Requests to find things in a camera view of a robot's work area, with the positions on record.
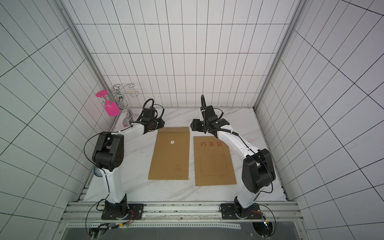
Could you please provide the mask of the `kraft file bag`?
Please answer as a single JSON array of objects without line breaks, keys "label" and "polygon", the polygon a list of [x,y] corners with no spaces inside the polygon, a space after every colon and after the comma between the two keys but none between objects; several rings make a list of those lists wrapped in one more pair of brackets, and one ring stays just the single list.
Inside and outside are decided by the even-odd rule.
[{"label": "kraft file bag", "polygon": [[190,130],[187,127],[158,130],[149,180],[188,180]]},{"label": "kraft file bag", "polygon": [[194,137],[195,184],[202,186],[237,183],[229,147],[215,137]]}]

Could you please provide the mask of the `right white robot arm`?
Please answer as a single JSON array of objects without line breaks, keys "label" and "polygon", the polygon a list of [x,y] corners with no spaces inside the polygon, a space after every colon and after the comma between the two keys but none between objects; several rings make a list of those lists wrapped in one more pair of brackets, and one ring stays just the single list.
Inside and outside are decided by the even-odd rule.
[{"label": "right white robot arm", "polygon": [[217,116],[215,108],[206,104],[204,95],[201,95],[200,112],[200,118],[192,120],[191,130],[213,135],[243,159],[241,179],[244,187],[227,211],[221,205],[223,218],[241,220],[250,216],[263,218],[256,199],[261,193],[271,194],[274,191],[276,172],[271,153],[267,149],[258,149],[244,140],[223,118],[224,114]]}]

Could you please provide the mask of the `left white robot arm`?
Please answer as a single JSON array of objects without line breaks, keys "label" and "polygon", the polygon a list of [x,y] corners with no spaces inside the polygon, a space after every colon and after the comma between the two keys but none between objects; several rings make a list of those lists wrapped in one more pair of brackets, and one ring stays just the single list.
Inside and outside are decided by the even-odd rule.
[{"label": "left white robot arm", "polygon": [[161,129],[165,125],[163,113],[158,114],[154,99],[145,101],[138,119],[121,131],[101,132],[91,158],[87,158],[102,172],[107,189],[107,197],[102,199],[105,208],[102,210],[104,220],[134,220],[139,219],[138,208],[130,207],[127,194],[123,189],[120,165],[124,160],[125,143]]}]

